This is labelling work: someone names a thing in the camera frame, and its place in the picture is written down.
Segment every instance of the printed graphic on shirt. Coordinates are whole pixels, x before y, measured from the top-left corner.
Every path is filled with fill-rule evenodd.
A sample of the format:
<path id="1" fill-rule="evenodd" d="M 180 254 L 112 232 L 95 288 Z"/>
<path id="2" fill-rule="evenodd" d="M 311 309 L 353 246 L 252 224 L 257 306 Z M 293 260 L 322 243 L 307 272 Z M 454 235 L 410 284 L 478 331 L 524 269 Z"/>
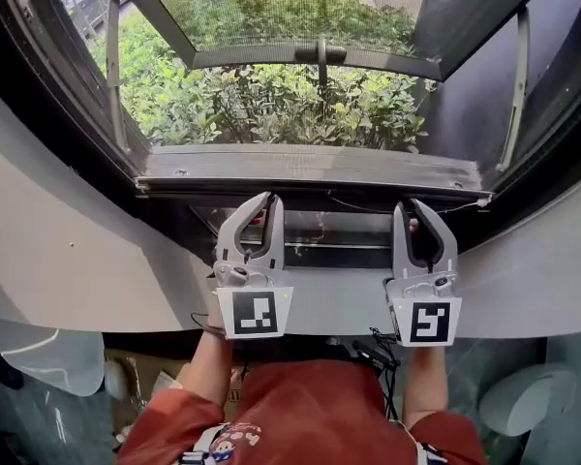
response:
<path id="1" fill-rule="evenodd" d="M 413 304 L 411 341 L 447 341 L 449 334 L 449 303 Z"/>
<path id="2" fill-rule="evenodd" d="M 235 334 L 276 332 L 275 296 L 267 292 L 234 292 L 232 294 Z"/>
<path id="3" fill-rule="evenodd" d="M 216 462 L 230 460 L 236 447 L 255 446 L 260 441 L 260 427 L 251 423 L 235 423 L 211 444 L 210 454 Z"/>

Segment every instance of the grass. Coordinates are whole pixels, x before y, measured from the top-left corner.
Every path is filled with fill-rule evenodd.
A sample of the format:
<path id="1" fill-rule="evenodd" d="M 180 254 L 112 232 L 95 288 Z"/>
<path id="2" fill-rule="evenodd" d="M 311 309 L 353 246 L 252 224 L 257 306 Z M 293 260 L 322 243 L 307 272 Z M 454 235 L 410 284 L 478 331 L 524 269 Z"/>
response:
<path id="1" fill-rule="evenodd" d="M 162 0 L 197 49 L 314 42 L 413 55 L 413 18 L 357 0 Z"/>

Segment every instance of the green shrub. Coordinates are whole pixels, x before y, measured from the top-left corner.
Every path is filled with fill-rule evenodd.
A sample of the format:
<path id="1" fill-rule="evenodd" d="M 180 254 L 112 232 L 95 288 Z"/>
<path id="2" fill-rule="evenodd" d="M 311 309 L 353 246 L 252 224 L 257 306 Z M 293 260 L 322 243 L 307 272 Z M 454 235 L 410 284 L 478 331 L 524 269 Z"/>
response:
<path id="1" fill-rule="evenodd" d="M 162 0 L 197 49 L 314 41 L 413 55 L 413 18 L 357 0 Z"/>
<path id="2" fill-rule="evenodd" d="M 190 36 L 198 36 L 201 44 L 214 44 L 225 27 L 231 29 L 223 21 L 229 15 L 217 7 L 217 1 L 199 0 L 195 6 L 182 7 L 192 12 L 204 9 L 199 5 L 210 6 L 197 11 L 201 20 L 191 24 L 195 34 Z M 265 8 L 260 0 L 222 1 L 237 6 L 241 17 L 235 24 L 239 27 L 253 22 L 258 9 Z M 342 5 L 347 0 L 336 1 Z M 294 25 L 290 15 L 300 13 L 301 5 L 289 0 L 285 10 L 276 10 L 279 19 L 273 23 L 285 19 L 288 26 Z M 236 18 L 235 10 L 230 16 Z M 412 149 L 416 137 L 426 136 L 421 131 L 423 118 L 416 115 L 413 77 L 330 67 L 327 87 L 321 91 L 316 66 L 188 71 L 137 10 L 121 18 L 119 33 L 121 99 L 154 143 L 270 142 Z M 92 42 L 90 50 L 105 70 L 105 40 Z"/>

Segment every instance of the open window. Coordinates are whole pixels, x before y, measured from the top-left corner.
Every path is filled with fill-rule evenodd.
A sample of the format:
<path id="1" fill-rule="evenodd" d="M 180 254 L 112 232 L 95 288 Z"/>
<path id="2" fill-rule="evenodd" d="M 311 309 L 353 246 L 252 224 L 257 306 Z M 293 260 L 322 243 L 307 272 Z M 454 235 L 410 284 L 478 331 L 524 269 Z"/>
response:
<path id="1" fill-rule="evenodd" d="M 581 106 L 581 0 L 0 0 L 0 18 L 135 194 L 212 239 L 268 189 L 289 247 L 384 250 L 401 198 L 486 211 Z"/>

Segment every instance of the floor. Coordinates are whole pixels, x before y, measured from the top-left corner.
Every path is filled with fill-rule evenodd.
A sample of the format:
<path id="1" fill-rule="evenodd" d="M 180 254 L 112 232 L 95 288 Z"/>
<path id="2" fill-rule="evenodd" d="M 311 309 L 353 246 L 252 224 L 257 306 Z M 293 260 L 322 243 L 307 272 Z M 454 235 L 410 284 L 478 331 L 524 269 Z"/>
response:
<path id="1" fill-rule="evenodd" d="M 504 375 L 534 363 L 539 345 L 537 340 L 461 339 L 447 351 L 451 410 L 476 423 L 491 463 L 506 463 L 518 440 L 499 439 L 479 421 L 477 398 Z M 395 398 L 399 410 L 407 353 L 403 349 L 397 353 L 403 362 Z M 0 430 L 17 435 L 30 459 L 27 463 L 113 462 L 109 399 L 104 392 L 79 398 L 28 377 L 20 391 L 0 385 Z"/>
<path id="2" fill-rule="evenodd" d="M 581 464 L 581 332 L 549 339 L 547 361 L 563 363 L 577 376 L 567 412 L 536 427 L 523 455 L 523 465 Z"/>
<path id="3" fill-rule="evenodd" d="M 109 399 L 104 392 L 80 398 L 24 378 L 19 391 L 0 384 L 0 430 L 15 433 L 22 463 L 114 463 Z"/>

